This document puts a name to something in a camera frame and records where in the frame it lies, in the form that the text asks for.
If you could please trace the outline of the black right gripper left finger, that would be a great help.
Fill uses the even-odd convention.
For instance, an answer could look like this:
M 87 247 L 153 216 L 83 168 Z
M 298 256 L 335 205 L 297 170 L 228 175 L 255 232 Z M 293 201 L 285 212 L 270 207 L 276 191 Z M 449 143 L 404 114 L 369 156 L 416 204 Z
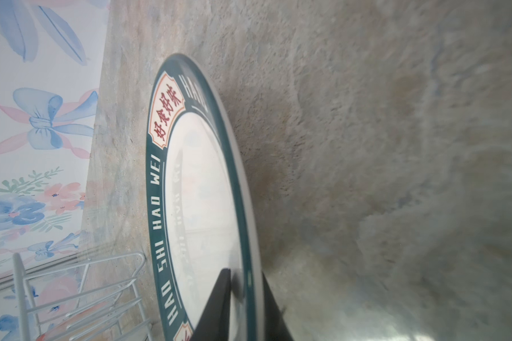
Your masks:
M 190 341 L 228 341 L 231 270 L 222 269 Z

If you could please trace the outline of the green rim printed plate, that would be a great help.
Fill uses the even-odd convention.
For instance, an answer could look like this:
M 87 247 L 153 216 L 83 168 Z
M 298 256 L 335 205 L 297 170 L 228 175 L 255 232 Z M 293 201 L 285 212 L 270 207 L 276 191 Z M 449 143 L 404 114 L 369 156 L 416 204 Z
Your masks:
M 152 87 L 146 205 L 160 320 L 191 340 L 223 271 L 228 339 L 264 340 L 263 274 L 250 190 L 228 115 L 189 56 L 170 55 Z

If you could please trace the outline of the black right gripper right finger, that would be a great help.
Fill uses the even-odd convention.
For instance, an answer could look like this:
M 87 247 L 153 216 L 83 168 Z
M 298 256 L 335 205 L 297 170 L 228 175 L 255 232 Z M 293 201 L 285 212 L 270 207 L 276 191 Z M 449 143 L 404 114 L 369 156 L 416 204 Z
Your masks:
M 264 275 L 263 288 L 265 302 L 265 340 L 293 341 L 294 339 L 284 322 L 283 312 L 274 299 L 271 288 Z

